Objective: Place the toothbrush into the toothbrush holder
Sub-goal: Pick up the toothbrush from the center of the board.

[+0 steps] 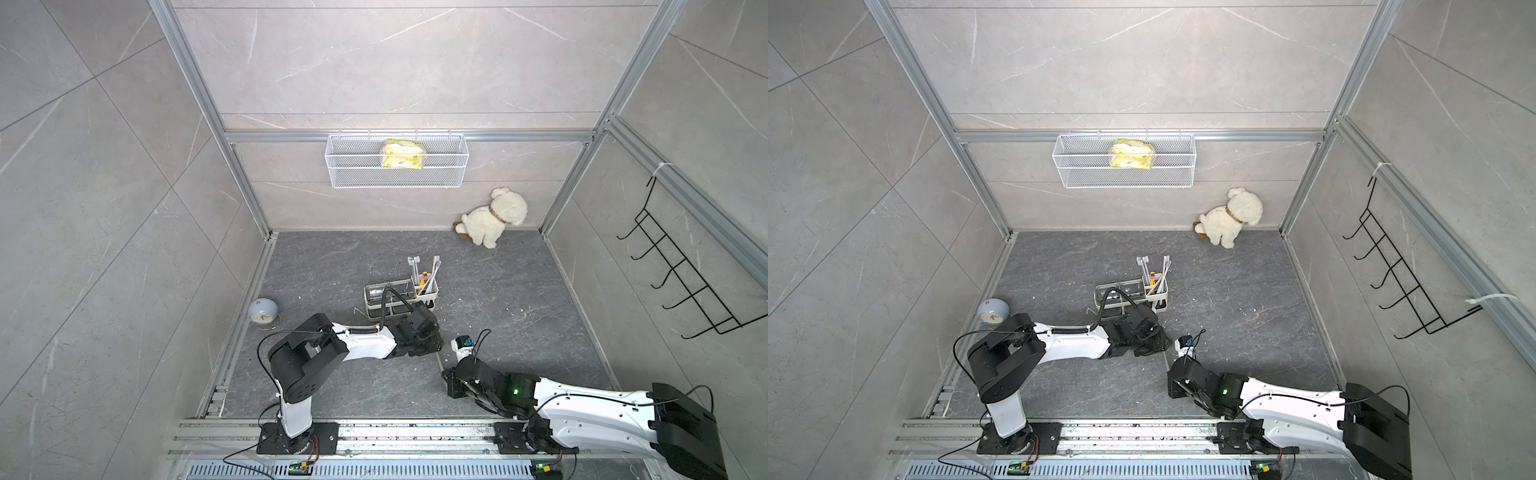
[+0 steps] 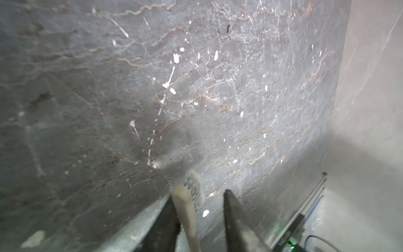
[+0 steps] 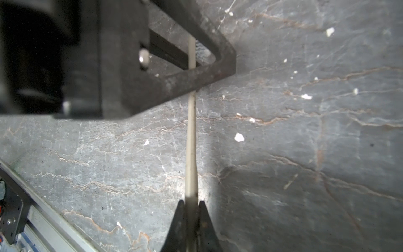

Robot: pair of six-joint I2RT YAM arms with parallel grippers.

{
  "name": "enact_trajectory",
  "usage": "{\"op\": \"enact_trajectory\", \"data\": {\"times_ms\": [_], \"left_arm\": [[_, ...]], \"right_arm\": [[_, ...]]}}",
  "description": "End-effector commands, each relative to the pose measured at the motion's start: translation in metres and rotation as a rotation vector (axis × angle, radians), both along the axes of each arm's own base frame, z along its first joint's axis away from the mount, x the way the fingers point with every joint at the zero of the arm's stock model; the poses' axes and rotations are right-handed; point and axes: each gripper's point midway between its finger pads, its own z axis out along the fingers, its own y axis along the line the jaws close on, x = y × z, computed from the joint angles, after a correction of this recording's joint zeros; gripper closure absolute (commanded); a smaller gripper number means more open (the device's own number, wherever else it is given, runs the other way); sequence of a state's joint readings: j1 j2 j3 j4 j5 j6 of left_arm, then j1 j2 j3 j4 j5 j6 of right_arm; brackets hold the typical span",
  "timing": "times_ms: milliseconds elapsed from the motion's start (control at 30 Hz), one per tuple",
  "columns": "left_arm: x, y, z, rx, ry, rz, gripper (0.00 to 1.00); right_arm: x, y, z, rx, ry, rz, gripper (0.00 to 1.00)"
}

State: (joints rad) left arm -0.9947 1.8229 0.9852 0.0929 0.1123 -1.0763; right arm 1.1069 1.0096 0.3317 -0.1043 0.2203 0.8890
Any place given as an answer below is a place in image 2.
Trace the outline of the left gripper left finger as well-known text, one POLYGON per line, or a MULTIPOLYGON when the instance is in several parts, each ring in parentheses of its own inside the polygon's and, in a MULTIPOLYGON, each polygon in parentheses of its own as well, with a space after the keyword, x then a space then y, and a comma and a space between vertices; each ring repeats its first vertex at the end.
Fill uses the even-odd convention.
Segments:
POLYGON ((181 223, 170 196, 134 252, 174 252, 180 231, 181 223))

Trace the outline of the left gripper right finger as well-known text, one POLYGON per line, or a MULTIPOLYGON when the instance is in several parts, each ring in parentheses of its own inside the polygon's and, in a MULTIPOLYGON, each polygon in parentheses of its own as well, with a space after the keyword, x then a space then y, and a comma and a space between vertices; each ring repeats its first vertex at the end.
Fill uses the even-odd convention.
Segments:
POLYGON ((224 192, 224 220, 228 252, 269 252, 233 191, 224 192))

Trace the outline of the grey-green toothbrush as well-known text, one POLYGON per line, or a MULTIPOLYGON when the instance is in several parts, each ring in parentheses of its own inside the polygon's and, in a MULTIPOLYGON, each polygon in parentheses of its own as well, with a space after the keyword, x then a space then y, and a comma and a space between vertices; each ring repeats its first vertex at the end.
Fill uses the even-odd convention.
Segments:
POLYGON ((196 227, 196 212, 205 200, 201 183, 200 174, 189 171, 184 181, 176 184, 171 191, 176 213, 192 252, 201 251, 196 227))

